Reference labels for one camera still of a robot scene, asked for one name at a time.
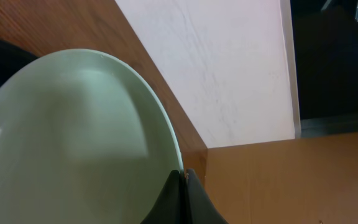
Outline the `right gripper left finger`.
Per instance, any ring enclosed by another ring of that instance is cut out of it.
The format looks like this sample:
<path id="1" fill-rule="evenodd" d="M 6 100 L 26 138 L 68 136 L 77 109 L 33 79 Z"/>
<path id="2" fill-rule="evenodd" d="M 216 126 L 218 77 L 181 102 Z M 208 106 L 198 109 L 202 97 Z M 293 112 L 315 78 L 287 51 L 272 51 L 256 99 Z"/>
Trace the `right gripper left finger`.
<path id="1" fill-rule="evenodd" d="M 182 174 L 178 170 L 172 170 L 151 211 L 141 224 L 184 224 L 184 193 Z"/>

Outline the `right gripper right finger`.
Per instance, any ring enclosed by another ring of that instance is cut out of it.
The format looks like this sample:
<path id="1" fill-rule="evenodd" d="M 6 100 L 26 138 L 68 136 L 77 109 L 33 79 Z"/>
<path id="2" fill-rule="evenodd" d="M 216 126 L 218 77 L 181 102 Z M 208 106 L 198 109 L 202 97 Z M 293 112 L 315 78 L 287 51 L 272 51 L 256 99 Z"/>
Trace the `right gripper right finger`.
<path id="1" fill-rule="evenodd" d="M 196 172 L 186 170 L 186 209 L 191 224 L 227 224 L 204 190 Z"/>

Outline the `mint plate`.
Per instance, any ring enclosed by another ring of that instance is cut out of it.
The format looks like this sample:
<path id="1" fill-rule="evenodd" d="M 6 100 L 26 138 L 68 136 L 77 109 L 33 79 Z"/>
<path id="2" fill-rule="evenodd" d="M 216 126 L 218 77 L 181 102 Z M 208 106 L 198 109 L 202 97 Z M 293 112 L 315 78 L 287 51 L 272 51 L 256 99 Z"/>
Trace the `mint plate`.
<path id="1" fill-rule="evenodd" d="M 0 87 L 0 223 L 140 223 L 173 170 L 163 105 L 116 57 L 62 50 Z"/>

